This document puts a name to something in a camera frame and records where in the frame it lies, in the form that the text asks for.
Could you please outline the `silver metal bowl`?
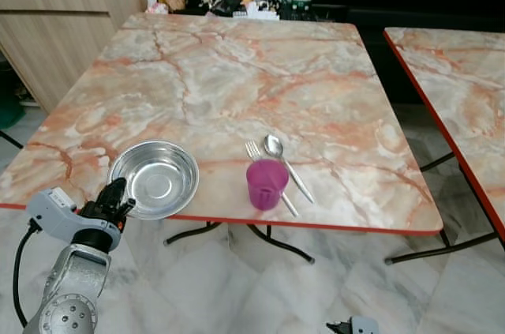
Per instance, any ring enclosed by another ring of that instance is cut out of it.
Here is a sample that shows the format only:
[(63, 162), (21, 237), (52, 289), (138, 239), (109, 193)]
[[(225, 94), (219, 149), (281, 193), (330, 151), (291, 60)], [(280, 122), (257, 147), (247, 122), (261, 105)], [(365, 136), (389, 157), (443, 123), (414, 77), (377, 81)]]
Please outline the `silver metal bowl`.
[(136, 201), (129, 217), (163, 220), (191, 203), (200, 172), (197, 160), (187, 150), (169, 141), (134, 144), (113, 161), (108, 182), (126, 180), (124, 197)]

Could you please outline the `dark green container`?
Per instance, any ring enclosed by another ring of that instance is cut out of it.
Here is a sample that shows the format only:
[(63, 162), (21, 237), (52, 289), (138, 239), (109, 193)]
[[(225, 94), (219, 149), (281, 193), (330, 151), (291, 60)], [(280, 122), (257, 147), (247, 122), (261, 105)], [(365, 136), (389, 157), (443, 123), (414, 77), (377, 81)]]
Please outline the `dark green container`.
[(16, 92), (21, 79), (11, 66), (0, 66), (0, 129), (9, 129), (25, 115)]

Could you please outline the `silver metal fork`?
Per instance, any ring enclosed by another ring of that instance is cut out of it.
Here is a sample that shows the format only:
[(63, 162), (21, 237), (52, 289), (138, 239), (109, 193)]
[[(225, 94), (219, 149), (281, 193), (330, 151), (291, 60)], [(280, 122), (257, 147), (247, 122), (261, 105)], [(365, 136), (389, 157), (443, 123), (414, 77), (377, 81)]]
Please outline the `silver metal fork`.
[[(257, 159), (271, 159), (270, 157), (264, 155), (262, 152), (260, 152), (259, 147), (257, 147), (255, 142), (248, 141), (245, 143), (245, 149), (248, 151), (249, 158), (252, 161), (255, 161)], [(287, 193), (282, 192), (281, 194), (281, 200), (285, 206), (288, 208), (288, 210), (291, 212), (291, 214), (294, 217), (300, 217), (299, 212), (296, 210), (295, 205), (292, 203), (292, 201), (288, 198)]]

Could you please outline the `purple plastic cup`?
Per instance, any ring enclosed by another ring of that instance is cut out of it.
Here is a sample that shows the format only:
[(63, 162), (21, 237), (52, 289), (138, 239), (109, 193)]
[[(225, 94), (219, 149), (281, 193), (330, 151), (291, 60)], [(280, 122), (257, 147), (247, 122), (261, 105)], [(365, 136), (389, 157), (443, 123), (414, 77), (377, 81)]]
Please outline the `purple plastic cup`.
[(257, 159), (245, 172), (250, 204), (256, 210), (273, 210), (288, 185), (289, 173), (282, 162)]

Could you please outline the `silver metal spoon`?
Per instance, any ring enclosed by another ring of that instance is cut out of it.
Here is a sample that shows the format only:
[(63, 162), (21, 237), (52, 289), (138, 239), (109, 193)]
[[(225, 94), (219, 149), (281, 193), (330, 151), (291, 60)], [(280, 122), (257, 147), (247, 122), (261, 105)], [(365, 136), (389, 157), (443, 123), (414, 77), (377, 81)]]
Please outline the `silver metal spoon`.
[(296, 186), (298, 187), (300, 192), (304, 194), (304, 197), (306, 197), (311, 204), (316, 204), (316, 200), (313, 194), (310, 192), (310, 190), (308, 190), (308, 187), (303, 182), (303, 180), (300, 179), (300, 176), (295, 171), (293, 165), (285, 157), (284, 147), (282, 146), (281, 140), (278, 139), (278, 137), (275, 135), (268, 134), (266, 138), (264, 138), (264, 149), (266, 149), (268, 154), (280, 160), (282, 164), (284, 164), (285, 167), (287, 167), (289, 175), (296, 183)]

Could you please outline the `light wooden cabinet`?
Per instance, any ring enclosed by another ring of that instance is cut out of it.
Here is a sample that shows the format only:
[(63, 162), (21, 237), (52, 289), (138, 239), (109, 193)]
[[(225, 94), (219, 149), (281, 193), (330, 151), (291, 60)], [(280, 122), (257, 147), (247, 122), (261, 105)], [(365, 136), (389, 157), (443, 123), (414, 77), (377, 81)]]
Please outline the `light wooden cabinet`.
[(0, 50), (52, 111), (147, 0), (0, 0)]

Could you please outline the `black pouch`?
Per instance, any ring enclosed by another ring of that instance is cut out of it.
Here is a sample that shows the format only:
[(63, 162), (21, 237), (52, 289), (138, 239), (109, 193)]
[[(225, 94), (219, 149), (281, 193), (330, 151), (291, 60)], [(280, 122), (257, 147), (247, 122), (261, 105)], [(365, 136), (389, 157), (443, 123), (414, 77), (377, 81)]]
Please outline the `black pouch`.
[(218, 17), (247, 17), (248, 9), (242, 0), (218, 0), (210, 9)]

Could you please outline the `white plastic tray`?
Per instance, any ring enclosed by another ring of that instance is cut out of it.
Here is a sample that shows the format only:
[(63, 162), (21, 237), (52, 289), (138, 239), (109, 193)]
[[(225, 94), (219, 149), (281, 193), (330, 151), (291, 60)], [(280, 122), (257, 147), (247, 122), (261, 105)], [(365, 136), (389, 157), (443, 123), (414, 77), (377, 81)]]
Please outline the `white plastic tray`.
[(271, 8), (271, 3), (269, 1), (256, 1), (246, 3), (245, 19), (280, 21), (278, 13)]

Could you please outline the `black basket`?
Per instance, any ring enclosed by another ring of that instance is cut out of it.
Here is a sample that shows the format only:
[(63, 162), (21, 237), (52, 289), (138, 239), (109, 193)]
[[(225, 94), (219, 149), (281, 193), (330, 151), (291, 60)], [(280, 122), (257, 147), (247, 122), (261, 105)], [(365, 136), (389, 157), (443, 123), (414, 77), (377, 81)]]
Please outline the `black basket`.
[(278, 10), (282, 21), (317, 21), (312, 6), (303, 2), (284, 2)]

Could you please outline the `black metal table leg frame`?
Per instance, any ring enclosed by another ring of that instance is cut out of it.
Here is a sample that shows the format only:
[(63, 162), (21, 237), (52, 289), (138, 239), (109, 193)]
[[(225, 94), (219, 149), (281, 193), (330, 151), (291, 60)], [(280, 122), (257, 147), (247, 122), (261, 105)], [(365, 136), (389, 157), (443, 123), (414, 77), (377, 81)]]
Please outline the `black metal table leg frame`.
[[(223, 225), (223, 222), (206, 222), (205, 226), (202, 228), (196, 228), (192, 230), (187, 230), (187, 231), (181, 231), (180, 233), (177, 233), (176, 235), (170, 236), (169, 238), (166, 238), (163, 240), (163, 244), (166, 246), (169, 246), (170, 244), (177, 242), (177, 240), (181, 240), (183, 238), (188, 238), (192, 237), (195, 235), (202, 235), (205, 233), (208, 233), (209, 231), (213, 231), (214, 229), (218, 228), (219, 226)], [(303, 258), (304, 261), (307, 261), (312, 265), (312, 263), (316, 262), (316, 259), (307, 254), (305, 251), (299, 249), (298, 247), (295, 247), (293, 245), (290, 245), (285, 242), (281, 242), (277, 239), (275, 239), (271, 234), (273, 234), (273, 227), (271, 225), (266, 226), (266, 231), (262, 231), (259, 228), (257, 228), (256, 225), (253, 225), (253, 223), (248, 223), (246, 225), (249, 230), (252, 231), (253, 235), (255, 235), (257, 238), (260, 238), (260, 240), (270, 244), (271, 246), (284, 249), (285, 251), (289, 251), (293, 254), (296, 254), (300, 256), (300, 258)]]
[[(420, 171), (422, 171), (422, 172), (431, 171), (433, 168), (439, 167), (445, 161), (448, 161), (454, 157), (455, 157), (454, 153), (452, 153), (452, 152), (447, 153), (447, 154), (441, 156), (440, 158), (437, 158), (436, 160), (433, 160), (432, 162), (429, 162), (429, 163), (423, 165), (423, 167), (420, 167)], [(477, 203), (479, 203), (481, 205), (482, 212), (484, 213), (484, 217), (487, 219), (487, 221), (489, 223), (491, 223), (492, 220), (489, 215), (489, 212), (485, 212), (483, 210), (484, 203), (481, 203), (479, 196), (477, 196), (477, 191), (475, 190), (475, 186), (473, 186), (473, 183), (470, 182), (468, 178), (464, 178), (464, 179), (466, 180), (466, 185), (468, 185), (470, 192), (477, 199)], [(492, 230), (490, 233), (470, 239), (466, 242), (461, 242), (461, 243), (457, 243), (457, 244), (450, 244), (450, 240), (447, 239), (447, 234), (445, 234), (445, 230), (440, 231), (440, 238), (441, 238), (441, 241), (443, 241), (444, 247), (441, 247), (439, 249), (430, 249), (430, 250), (426, 250), (426, 251), (408, 253), (408, 254), (400, 255), (400, 256), (393, 256), (393, 257), (386, 258), (385, 261), (383, 261), (383, 262), (385, 262), (386, 265), (393, 265), (394, 263), (400, 263), (400, 262), (404, 262), (404, 261), (415, 261), (415, 259), (425, 258), (425, 257), (429, 257), (429, 256), (439, 256), (439, 255), (444, 255), (447, 253), (454, 253), (455, 251), (461, 251), (462, 249), (469, 249), (470, 247), (480, 245), (482, 243), (491, 241), (492, 239), (498, 239), (500, 244), (502, 245), (503, 249), (505, 247), (504, 236), (499, 234), (494, 229), (493, 225), (492, 225)]]

